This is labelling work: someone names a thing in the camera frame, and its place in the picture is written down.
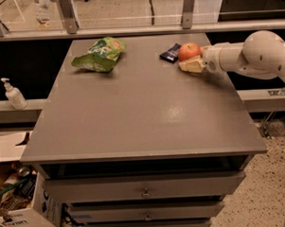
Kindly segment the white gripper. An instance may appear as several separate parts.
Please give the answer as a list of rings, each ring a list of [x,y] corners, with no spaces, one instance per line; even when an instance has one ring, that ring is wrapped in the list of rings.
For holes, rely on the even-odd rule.
[[[203,58],[200,55],[192,59],[179,61],[179,67],[182,71],[189,73],[201,73],[206,69],[209,73],[218,74],[223,72],[220,65],[220,55],[227,43],[217,43],[214,45],[205,45],[201,47]]]

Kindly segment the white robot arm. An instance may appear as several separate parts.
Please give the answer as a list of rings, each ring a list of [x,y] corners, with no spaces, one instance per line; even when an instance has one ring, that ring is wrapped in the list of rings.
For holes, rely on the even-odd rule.
[[[191,55],[179,58],[182,70],[233,72],[285,82],[285,42],[271,31],[260,30],[238,44],[189,44],[187,49]],[[274,138],[266,142],[268,152],[247,166],[248,178],[226,200],[211,227],[285,227],[285,116],[270,131]]]

